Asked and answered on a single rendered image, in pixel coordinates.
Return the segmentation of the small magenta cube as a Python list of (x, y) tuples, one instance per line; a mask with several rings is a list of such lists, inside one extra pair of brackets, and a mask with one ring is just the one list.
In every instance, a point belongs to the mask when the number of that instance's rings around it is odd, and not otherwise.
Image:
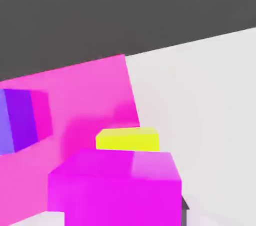
[(83, 149), (48, 175), (64, 226), (181, 226), (182, 181), (168, 152)]

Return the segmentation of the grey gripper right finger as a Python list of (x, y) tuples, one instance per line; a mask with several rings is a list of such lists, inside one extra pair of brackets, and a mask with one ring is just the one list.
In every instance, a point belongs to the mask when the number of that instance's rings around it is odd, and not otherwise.
[(201, 210), (190, 208), (182, 197), (181, 226), (218, 226), (218, 223), (209, 218)]

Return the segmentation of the small purple cube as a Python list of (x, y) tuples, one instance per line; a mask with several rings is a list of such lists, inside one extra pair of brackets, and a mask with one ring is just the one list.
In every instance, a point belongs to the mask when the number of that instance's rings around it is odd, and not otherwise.
[(31, 93), (0, 89), (0, 155), (12, 154), (38, 141)]

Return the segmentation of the small yellow cube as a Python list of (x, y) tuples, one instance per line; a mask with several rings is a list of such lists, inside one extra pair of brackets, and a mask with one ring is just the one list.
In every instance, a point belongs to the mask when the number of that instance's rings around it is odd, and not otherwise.
[(97, 134), (95, 142), (100, 150), (160, 150), (159, 135), (153, 127), (103, 129)]

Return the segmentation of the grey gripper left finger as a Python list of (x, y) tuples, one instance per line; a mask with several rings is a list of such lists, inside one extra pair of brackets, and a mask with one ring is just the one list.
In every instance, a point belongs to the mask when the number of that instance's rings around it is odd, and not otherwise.
[(65, 226), (65, 214), (45, 211), (9, 226)]

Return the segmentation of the large pink box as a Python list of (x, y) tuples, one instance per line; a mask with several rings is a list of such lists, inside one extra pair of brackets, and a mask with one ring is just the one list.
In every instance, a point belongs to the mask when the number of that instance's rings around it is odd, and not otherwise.
[(46, 139), (0, 156), (0, 226), (46, 211), (48, 174), (79, 149), (94, 148), (101, 129), (140, 124), (123, 55), (1, 81), (0, 88), (45, 91), (52, 120)]

